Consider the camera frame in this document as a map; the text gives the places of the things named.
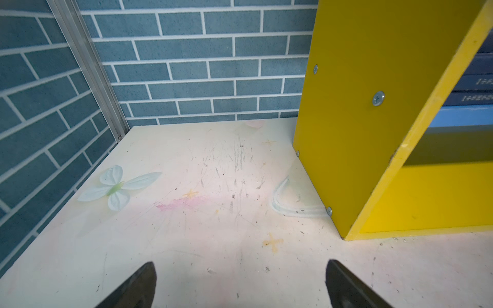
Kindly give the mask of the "blue book yellow label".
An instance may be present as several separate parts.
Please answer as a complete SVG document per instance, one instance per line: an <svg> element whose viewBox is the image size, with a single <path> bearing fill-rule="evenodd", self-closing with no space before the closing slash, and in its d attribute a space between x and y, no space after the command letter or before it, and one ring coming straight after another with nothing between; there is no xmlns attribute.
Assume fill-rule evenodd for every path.
<svg viewBox="0 0 493 308"><path fill-rule="evenodd" d="M492 102L492 91L458 91L452 92L443 106L492 105Z"/></svg>
<svg viewBox="0 0 493 308"><path fill-rule="evenodd" d="M493 74L463 75L455 85L453 91L492 91Z"/></svg>
<svg viewBox="0 0 493 308"><path fill-rule="evenodd" d="M493 52L493 32L490 32L478 50L478 53L492 53Z"/></svg>
<svg viewBox="0 0 493 308"><path fill-rule="evenodd" d="M473 58L468 68L465 70L464 75L492 74L492 73L493 73L493 54L480 53Z"/></svg>

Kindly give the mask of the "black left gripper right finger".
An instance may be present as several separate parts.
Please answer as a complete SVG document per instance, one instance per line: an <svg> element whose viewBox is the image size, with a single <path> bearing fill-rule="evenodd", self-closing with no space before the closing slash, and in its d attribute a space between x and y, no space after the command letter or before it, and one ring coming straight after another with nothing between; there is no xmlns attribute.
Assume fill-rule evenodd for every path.
<svg viewBox="0 0 493 308"><path fill-rule="evenodd" d="M327 263L326 287L332 307L391 308L388 302L335 259Z"/></svg>

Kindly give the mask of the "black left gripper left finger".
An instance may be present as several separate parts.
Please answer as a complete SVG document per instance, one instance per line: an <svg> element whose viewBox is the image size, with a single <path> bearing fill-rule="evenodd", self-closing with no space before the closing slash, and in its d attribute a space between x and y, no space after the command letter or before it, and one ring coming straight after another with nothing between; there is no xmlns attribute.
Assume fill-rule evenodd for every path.
<svg viewBox="0 0 493 308"><path fill-rule="evenodd" d="M96 307L151 307L156 284L155 265L147 262Z"/></svg>

